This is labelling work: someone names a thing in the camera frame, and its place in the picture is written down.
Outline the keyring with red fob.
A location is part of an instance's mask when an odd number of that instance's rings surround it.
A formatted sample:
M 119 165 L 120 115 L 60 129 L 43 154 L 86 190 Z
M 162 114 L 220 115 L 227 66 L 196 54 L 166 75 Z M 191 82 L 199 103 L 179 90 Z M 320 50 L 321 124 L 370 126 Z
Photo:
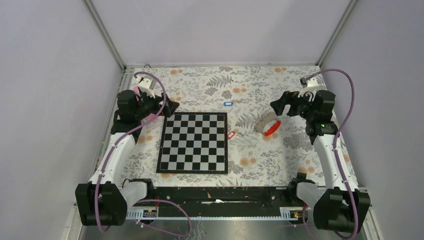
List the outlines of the keyring with red fob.
M 281 120 L 274 112 L 268 112 L 258 120 L 254 130 L 263 136 L 270 136 L 278 130 L 281 123 Z

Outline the red key tag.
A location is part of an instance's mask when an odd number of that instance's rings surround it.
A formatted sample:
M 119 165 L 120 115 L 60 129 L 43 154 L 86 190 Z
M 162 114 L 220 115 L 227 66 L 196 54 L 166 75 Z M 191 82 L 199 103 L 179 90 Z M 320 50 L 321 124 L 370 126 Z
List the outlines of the red key tag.
M 232 139 L 235 136 L 235 134 L 236 133 L 234 131 L 231 131 L 231 132 L 228 133 L 227 138 Z

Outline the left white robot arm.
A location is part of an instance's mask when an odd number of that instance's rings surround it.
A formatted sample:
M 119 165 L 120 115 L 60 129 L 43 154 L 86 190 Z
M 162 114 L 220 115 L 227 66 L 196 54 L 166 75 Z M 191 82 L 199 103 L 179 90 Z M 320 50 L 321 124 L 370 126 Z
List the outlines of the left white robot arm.
M 126 159 L 141 134 L 142 120 L 149 115 L 169 118 L 180 106 L 164 94 L 137 95 L 124 90 L 117 95 L 109 145 L 103 159 L 87 183 L 75 189 L 76 203 L 84 226 L 121 226 L 128 208 L 138 201 L 148 206 L 155 200 L 151 180 L 131 180 L 128 186 L 119 187 L 118 180 Z

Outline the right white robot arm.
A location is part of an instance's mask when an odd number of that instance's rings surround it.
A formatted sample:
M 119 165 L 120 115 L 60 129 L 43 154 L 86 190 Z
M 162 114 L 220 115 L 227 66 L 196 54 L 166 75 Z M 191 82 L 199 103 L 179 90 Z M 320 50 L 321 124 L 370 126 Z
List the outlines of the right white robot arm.
M 332 121 L 335 98 L 335 94 L 327 90 L 317 91 L 313 99 L 299 91 L 285 91 L 270 106 L 280 116 L 289 105 L 287 116 L 305 119 L 305 132 L 324 174 L 325 191 L 322 191 L 305 174 L 298 173 L 287 188 L 287 201 L 293 206 L 305 203 L 310 207 L 317 229 L 339 235 L 349 233 L 353 238 L 362 227 L 371 199 L 348 175 L 339 129 Z

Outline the pink metronome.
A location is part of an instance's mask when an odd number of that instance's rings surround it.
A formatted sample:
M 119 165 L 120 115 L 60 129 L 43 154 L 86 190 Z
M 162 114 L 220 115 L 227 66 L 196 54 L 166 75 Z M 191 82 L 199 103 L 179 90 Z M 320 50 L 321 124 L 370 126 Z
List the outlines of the pink metronome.
M 155 114 L 153 114 L 153 113 L 151 113 L 151 114 L 149 114 L 144 120 L 146 121 L 146 122 L 148 122 L 148 121 L 154 121 L 155 119 L 156 119 L 157 117 L 156 117 L 156 115 Z

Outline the black white chessboard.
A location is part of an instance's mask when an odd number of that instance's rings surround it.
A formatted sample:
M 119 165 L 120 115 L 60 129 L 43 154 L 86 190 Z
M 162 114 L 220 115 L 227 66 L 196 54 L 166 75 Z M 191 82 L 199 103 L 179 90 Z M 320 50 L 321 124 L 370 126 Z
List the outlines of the black white chessboard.
M 163 121 L 157 173 L 228 173 L 228 115 L 176 112 Z

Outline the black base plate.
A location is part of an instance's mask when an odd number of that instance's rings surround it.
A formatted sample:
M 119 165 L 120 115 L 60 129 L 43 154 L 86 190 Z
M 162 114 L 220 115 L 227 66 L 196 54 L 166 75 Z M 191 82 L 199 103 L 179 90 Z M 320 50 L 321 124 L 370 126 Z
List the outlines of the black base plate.
M 301 211 L 304 202 L 289 198 L 284 187 L 156 187 L 136 207 L 152 207 L 160 218 L 279 218 L 281 210 Z

